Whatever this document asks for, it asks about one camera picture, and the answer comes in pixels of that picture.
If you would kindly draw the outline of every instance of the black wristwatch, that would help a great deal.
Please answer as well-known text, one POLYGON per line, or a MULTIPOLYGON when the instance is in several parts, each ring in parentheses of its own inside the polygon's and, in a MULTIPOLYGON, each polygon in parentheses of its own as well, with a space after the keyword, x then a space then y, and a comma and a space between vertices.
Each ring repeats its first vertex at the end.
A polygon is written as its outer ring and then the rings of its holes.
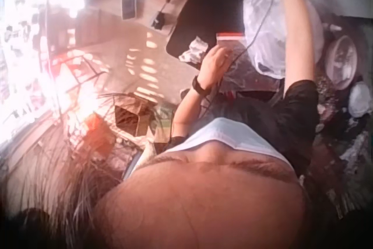
POLYGON ((203 89, 197 80, 198 76, 195 76, 193 79, 192 87, 193 89, 202 97, 206 97, 211 93, 211 89, 203 89))

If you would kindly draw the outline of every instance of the hand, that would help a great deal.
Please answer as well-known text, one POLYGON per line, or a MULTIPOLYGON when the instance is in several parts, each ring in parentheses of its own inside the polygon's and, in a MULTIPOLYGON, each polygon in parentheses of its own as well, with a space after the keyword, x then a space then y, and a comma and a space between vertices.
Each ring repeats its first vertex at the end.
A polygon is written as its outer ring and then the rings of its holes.
POLYGON ((211 89, 223 78, 231 65, 229 59, 231 53, 228 48, 216 45, 205 56, 197 78, 198 83, 204 90, 211 89))

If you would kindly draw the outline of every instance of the black mat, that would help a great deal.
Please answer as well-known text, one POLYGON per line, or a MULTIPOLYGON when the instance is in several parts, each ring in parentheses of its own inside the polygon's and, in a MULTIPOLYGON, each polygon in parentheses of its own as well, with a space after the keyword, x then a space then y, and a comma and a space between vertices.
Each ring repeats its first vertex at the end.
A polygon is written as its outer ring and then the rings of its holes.
POLYGON ((188 0, 167 44, 167 52, 179 57, 199 36, 216 44, 216 33, 244 32, 243 0, 188 0))

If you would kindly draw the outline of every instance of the white plastic bag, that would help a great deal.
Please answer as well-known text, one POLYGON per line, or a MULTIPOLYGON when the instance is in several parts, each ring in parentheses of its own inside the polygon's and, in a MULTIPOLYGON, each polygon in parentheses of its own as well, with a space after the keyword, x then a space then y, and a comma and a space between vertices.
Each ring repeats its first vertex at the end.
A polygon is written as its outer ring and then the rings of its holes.
MULTIPOLYGON (((248 44, 254 38, 271 0, 244 0, 245 36, 248 44)), ((315 63, 320 60, 324 45, 322 23, 310 1, 307 1, 314 34, 315 63)), ((286 21, 282 0, 274 0, 255 43, 248 53, 255 69, 276 79, 285 77, 286 21)))

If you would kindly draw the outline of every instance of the forehead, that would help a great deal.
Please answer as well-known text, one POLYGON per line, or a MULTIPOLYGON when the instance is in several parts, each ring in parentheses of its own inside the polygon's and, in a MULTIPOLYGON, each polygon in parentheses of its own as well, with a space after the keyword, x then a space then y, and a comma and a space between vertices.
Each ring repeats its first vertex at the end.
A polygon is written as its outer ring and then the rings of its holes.
POLYGON ((144 234, 170 241, 172 233, 172 242, 187 242, 196 233, 206 242, 220 240, 216 248, 254 242, 268 231, 283 239, 302 216, 292 184, 203 163, 146 167, 110 192, 105 204, 100 215, 115 223, 116 235, 126 232, 127 241, 138 242, 144 234))

